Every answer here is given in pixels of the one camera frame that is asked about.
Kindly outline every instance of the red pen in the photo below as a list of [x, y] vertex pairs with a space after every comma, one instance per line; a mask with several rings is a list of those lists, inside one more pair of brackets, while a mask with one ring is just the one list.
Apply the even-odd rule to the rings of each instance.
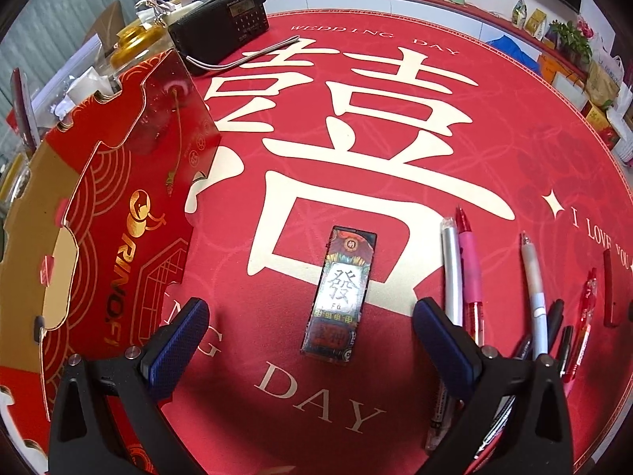
[[587, 349], [589, 334], [591, 333], [591, 319], [593, 318], [594, 309], [596, 308], [597, 297], [597, 277], [596, 268], [591, 270], [589, 279], [585, 282], [582, 295], [580, 297], [580, 318], [578, 319], [578, 335], [574, 343], [574, 350], [569, 363], [569, 368], [563, 375], [563, 384], [565, 385], [565, 394], [569, 394], [572, 390], [574, 379], [582, 358]]
[[483, 346], [483, 292], [475, 234], [461, 207], [457, 207], [456, 221], [463, 268], [464, 304], [466, 305], [464, 327], [477, 345]]

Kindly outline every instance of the metal screw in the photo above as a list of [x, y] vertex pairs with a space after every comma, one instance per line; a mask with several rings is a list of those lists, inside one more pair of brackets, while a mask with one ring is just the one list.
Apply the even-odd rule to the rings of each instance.
[[74, 353], [68, 357], [68, 364], [71, 366], [77, 366], [81, 362], [81, 356], [78, 353]]
[[545, 366], [550, 367], [554, 365], [554, 359], [551, 355], [547, 355], [546, 353], [542, 353], [539, 355], [539, 360], [545, 364]]
[[499, 350], [497, 350], [493, 346], [490, 346], [489, 344], [485, 344], [481, 347], [481, 353], [483, 353], [489, 359], [494, 359], [499, 355]]
[[125, 351], [125, 357], [132, 360], [140, 355], [140, 348], [136, 345], [132, 345]]

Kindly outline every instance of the cable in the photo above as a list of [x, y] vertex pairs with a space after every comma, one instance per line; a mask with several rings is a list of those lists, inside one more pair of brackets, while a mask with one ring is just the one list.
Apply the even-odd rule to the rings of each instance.
[[270, 52], [274, 52], [275, 50], [278, 50], [279, 48], [283, 48], [284, 46], [289, 46], [291, 44], [294, 44], [298, 40], [299, 40], [299, 36], [298, 35], [293, 36], [293, 37], [289, 37], [285, 41], [281, 41], [281, 43], [277, 43], [277, 44], [275, 44], [273, 46], [268, 46], [268, 47], [264, 48], [263, 50], [260, 50], [259, 52], [251, 53], [251, 55], [243, 57], [243, 58], [241, 58], [241, 59], [239, 59], [237, 61], [234, 61], [233, 63], [227, 64], [227, 65], [218, 65], [218, 66], [208, 65], [207, 63], [203, 63], [202, 61], [194, 59], [190, 55], [187, 55], [185, 58], [191, 64], [193, 64], [194, 66], [197, 66], [198, 68], [204, 69], [206, 71], [227, 71], [229, 69], [236, 68], [237, 66], [241, 66], [242, 64], [245, 64], [248, 61], [256, 59], [257, 57], [260, 57], [262, 55], [266, 55], [267, 53], [270, 53]]

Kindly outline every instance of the brown paper bag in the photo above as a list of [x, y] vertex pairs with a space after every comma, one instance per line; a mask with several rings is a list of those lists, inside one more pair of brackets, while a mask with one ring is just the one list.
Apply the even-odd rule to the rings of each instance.
[[589, 95], [591, 102], [596, 107], [603, 109], [615, 102], [620, 87], [613, 81], [602, 66], [596, 61], [591, 61], [585, 91]]

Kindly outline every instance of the white pen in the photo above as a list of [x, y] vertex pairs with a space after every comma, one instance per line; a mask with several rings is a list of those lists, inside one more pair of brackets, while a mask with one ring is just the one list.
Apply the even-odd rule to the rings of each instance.
[[536, 247], [525, 232], [521, 232], [521, 257], [525, 267], [527, 290], [530, 294], [533, 359], [536, 359], [540, 354], [549, 351], [548, 321], [545, 309], [545, 294], [543, 293], [543, 280], [540, 278], [539, 258], [536, 255]]
[[[444, 253], [444, 312], [455, 325], [463, 325], [463, 295], [461, 285], [461, 256], [457, 225], [453, 218], [444, 218], [440, 225]], [[457, 402], [448, 396], [440, 382], [438, 401], [426, 437], [425, 449], [433, 452], [448, 432]]]

